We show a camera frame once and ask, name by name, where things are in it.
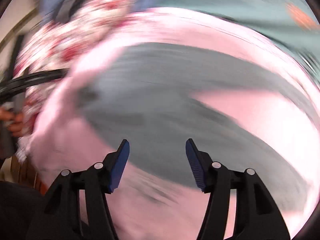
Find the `floral fabric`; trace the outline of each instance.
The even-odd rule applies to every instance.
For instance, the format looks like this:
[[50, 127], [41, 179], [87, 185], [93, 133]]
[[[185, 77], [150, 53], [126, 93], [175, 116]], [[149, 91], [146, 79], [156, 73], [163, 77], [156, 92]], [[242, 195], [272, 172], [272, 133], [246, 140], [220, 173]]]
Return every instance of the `floral fabric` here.
[[[135, 0], [86, 0], [70, 22], [43, 26], [17, 58], [14, 75], [70, 68], [80, 55], [92, 49], [106, 34], [123, 21]], [[30, 134], [37, 114], [59, 80], [27, 89], [24, 134]]]

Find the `metal screw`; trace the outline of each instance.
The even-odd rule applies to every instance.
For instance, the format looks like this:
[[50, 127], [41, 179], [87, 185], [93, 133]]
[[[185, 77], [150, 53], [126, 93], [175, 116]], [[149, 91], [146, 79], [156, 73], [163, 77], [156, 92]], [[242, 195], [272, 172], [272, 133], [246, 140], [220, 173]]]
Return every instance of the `metal screw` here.
[[96, 163], [94, 165], [94, 168], [97, 169], [97, 170], [102, 169], [103, 168], [103, 163]]
[[212, 167], [218, 169], [218, 168], [221, 168], [221, 163], [218, 163], [218, 162], [213, 162], [212, 163]]
[[254, 175], [256, 172], [253, 169], [247, 169], [249, 175]]
[[70, 173], [69, 170], [63, 170], [63, 171], [61, 171], [61, 175], [62, 175], [62, 176], [67, 176], [67, 175], [69, 175], [69, 173]]

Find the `wall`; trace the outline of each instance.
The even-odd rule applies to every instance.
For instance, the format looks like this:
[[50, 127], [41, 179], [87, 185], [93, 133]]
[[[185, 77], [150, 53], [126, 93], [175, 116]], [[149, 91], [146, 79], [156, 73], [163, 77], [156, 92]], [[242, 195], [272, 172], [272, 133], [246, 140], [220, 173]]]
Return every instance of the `wall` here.
[[[9, 31], [28, 13], [36, 7], [34, 0], [12, 0], [4, 14], [0, 18], [0, 41], [9, 33]], [[37, 24], [41, 18], [39, 16], [29, 21], [20, 31], [21, 33], [29, 30]], [[8, 66], [10, 55], [13, 49], [15, 37], [0, 52], [0, 73]]]

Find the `pink fabric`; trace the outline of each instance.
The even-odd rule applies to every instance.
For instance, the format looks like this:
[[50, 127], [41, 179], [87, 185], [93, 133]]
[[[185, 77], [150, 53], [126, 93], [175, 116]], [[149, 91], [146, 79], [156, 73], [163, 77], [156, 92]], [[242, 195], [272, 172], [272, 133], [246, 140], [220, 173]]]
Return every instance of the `pink fabric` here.
[[[17, 58], [14, 75], [70, 68], [80, 55], [101, 41], [124, 20], [135, 0], [86, 0], [66, 24], [47, 23], [36, 32]], [[36, 115], [57, 82], [47, 82], [27, 89], [24, 134], [33, 130]]]
[[[185, 9], [158, 8], [147, 13], [133, 14], [127, 24], [108, 40], [81, 57], [68, 77], [51, 94], [39, 115], [29, 150], [44, 183], [50, 185], [63, 169], [73, 172], [87, 169], [114, 150], [77, 113], [75, 93], [99, 72], [110, 67], [126, 46], [142, 42], [165, 42], [211, 49], [256, 63], [284, 77], [308, 95], [317, 111], [320, 110], [319, 91], [300, 66], [253, 30]], [[233, 117], [240, 126], [273, 147], [310, 183], [312, 191], [304, 213], [283, 213], [293, 237], [308, 219], [318, 200], [320, 147], [319, 133], [315, 126], [292, 102], [275, 93], [204, 91], [192, 96]], [[148, 220], [145, 217], [150, 218], [157, 213], [156, 207], [143, 208], [139, 220], [134, 220], [141, 203], [137, 192], [128, 193], [128, 181], [133, 179], [139, 183], [137, 174], [141, 172], [128, 164], [119, 189], [108, 196], [112, 217], [126, 235], [123, 239], [148, 238], [148, 233], [151, 234], [148, 228], [153, 231], [162, 228], [162, 232], [158, 233], [163, 239], [195, 239], [207, 205], [207, 196], [195, 189], [175, 185], [180, 194], [175, 196], [176, 204], [171, 203], [172, 209], [165, 209], [161, 215]], [[231, 199], [231, 206], [234, 205], [235, 199]], [[119, 213], [113, 212], [113, 208], [124, 215], [119, 216]], [[232, 234], [232, 219], [230, 221], [226, 236]], [[187, 233], [184, 233], [185, 228], [189, 229]]]

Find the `human hand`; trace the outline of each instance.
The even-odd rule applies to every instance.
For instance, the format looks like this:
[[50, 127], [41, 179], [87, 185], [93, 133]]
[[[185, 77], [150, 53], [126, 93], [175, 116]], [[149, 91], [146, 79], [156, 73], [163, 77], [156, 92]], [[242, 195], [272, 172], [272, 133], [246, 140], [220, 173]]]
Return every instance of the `human hand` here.
[[7, 129], [14, 137], [22, 137], [23, 114], [14, 114], [10, 111], [0, 108], [0, 121], [8, 122]]

